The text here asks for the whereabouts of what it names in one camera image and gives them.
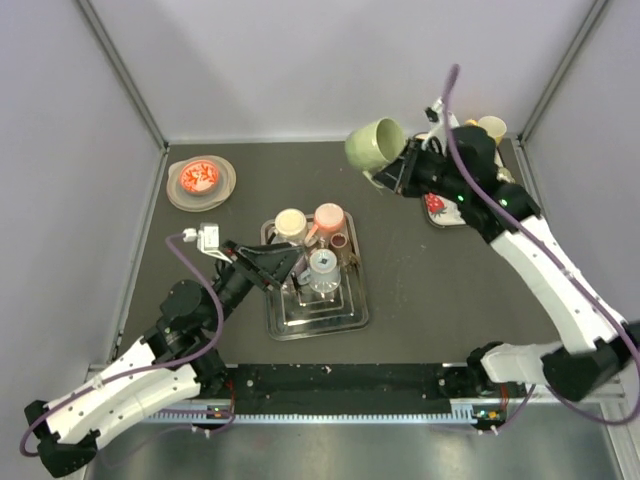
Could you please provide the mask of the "purple ceramic mug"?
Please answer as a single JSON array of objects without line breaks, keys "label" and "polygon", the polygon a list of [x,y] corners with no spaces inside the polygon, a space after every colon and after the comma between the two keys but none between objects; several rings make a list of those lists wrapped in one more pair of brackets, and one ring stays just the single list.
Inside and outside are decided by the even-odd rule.
[{"label": "purple ceramic mug", "polygon": [[311,279],[308,263],[308,253],[305,246],[301,245],[301,255],[292,269],[292,276],[299,285],[307,285]]}]

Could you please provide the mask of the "light green ceramic mug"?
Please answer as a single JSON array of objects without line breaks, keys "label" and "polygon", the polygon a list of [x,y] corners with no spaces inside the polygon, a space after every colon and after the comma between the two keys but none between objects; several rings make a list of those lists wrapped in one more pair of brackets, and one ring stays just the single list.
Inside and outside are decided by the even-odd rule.
[{"label": "light green ceramic mug", "polygon": [[374,175],[397,159],[407,142],[403,128],[391,118],[381,118],[354,130],[345,140],[347,161],[372,185],[383,185]]}]

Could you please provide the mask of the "light grey ceramic mug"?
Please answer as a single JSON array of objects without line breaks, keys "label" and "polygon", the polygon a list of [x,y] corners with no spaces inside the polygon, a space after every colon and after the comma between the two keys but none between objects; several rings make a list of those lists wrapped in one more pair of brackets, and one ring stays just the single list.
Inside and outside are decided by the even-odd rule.
[{"label": "light grey ceramic mug", "polygon": [[336,254],[325,248],[314,250],[307,259],[302,284],[319,294],[328,294],[335,291],[340,283],[341,272]]}]

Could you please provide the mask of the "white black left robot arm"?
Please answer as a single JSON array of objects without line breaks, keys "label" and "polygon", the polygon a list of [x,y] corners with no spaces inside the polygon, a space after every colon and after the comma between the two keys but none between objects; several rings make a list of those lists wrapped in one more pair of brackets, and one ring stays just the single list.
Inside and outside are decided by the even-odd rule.
[{"label": "white black left robot arm", "polygon": [[183,400],[227,389],[227,367],[217,351],[224,322],[253,288],[280,289],[304,254],[290,243],[247,246],[226,241],[215,278],[190,261],[192,276],[175,283],[161,316],[128,350],[72,392],[24,409],[37,447],[19,446],[54,478],[90,463],[125,430]]}]

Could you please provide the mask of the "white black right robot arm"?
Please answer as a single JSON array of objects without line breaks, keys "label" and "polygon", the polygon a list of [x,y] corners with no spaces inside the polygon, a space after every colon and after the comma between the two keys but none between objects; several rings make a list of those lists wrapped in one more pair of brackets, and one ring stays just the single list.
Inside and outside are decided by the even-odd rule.
[{"label": "white black right robot arm", "polygon": [[407,198],[435,194],[455,203],[467,226],[519,275],[551,319],[551,344],[491,343],[469,359],[466,380],[487,396],[502,383],[542,384],[579,402],[639,361],[639,326],[599,299],[564,253],[538,204],[505,179],[494,139],[462,125],[429,139],[407,138],[389,119],[375,128],[362,170]]}]

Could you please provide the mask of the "cream ceramic mug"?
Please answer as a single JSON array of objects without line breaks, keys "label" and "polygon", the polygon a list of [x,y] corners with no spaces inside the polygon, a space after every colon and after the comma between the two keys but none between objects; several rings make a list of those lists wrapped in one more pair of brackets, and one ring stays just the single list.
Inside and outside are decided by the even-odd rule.
[{"label": "cream ceramic mug", "polygon": [[280,211],[274,220],[276,235],[284,241],[302,245],[308,233],[305,214],[295,208]]}]

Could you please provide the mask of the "brown striped small mug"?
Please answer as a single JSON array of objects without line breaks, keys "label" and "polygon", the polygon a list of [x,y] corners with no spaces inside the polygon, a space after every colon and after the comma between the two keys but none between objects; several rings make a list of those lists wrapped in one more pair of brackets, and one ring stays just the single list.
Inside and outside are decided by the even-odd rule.
[{"label": "brown striped small mug", "polygon": [[341,267],[360,264],[359,256],[355,253],[352,243],[346,234],[342,232],[334,233],[329,240],[329,245]]}]

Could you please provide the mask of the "pink ceramic mug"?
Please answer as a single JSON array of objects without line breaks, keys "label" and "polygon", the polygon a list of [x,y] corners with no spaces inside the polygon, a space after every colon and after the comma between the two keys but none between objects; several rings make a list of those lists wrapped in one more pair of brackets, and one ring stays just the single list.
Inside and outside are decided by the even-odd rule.
[{"label": "pink ceramic mug", "polygon": [[343,231],[346,215],[343,208],[335,203],[318,206],[313,215],[312,225],[305,237],[304,244],[312,246],[317,242],[327,244],[331,237]]}]

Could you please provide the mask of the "pale yellow mug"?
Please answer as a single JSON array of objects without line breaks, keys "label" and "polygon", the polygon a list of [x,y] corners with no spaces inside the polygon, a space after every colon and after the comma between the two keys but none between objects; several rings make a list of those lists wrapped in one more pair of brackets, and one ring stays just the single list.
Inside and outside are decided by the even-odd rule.
[{"label": "pale yellow mug", "polygon": [[484,116],[479,119],[468,119],[465,125],[478,126],[486,131],[486,133],[499,145],[507,133],[507,124],[504,120],[497,116]]}]

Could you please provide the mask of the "silver metal tray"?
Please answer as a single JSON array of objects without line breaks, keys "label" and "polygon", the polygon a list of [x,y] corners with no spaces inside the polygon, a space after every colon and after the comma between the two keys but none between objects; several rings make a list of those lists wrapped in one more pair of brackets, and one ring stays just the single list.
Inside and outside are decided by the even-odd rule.
[{"label": "silver metal tray", "polygon": [[336,290],[319,293],[301,286],[291,276],[281,290],[266,297],[266,325],[278,341],[297,340],[365,328],[369,324],[364,273],[353,217],[345,214],[351,254],[339,266],[340,284]]}]

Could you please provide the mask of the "strawberry print white tray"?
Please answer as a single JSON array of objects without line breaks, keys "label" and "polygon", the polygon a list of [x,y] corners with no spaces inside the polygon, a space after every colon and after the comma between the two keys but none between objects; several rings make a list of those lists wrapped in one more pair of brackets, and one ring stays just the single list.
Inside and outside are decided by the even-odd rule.
[{"label": "strawberry print white tray", "polygon": [[[420,132],[414,135],[415,139],[425,140],[429,144],[429,148],[438,153],[444,153],[445,147],[442,147],[437,138],[427,139],[427,132]],[[504,179],[512,179],[510,172],[504,166],[499,151],[496,149],[494,163],[498,166],[498,177]],[[425,196],[425,210],[427,219],[436,227],[449,228],[466,226],[457,205],[441,196],[429,193]]]}]

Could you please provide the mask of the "grey ceramic plate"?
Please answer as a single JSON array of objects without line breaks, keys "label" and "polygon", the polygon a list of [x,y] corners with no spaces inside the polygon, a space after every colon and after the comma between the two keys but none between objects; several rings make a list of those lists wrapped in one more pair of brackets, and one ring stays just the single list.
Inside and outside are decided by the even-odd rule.
[{"label": "grey ceramic plate", "polygon": [[168,168],[166,195],[179,210],[200,213],[221,206],[235,190],[237,174],[225,158],[203,155]]}]

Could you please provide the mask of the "red patterned bowl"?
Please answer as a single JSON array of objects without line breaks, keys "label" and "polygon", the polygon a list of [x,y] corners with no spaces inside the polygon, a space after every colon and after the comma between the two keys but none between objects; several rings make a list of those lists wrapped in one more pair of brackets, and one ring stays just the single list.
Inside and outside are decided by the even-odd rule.
[{"label": "red patterned bowl", "polygon": [[219,178],[219,169],[213,161],[193,160],[182,168],[179,185],[188,194],[202,196],[214,191]]}]

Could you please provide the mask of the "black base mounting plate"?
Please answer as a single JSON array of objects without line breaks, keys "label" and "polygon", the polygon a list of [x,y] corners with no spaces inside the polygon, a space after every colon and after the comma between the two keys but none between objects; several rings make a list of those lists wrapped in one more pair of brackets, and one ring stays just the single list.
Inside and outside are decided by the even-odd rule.
[{"label": "black base mounting plate", "polygon": [[414,364],[239,364],[197,401],[233,400],[241,415],[435,414],[457,399],[515,400],[525,387],[478,384],[467,366]]}]

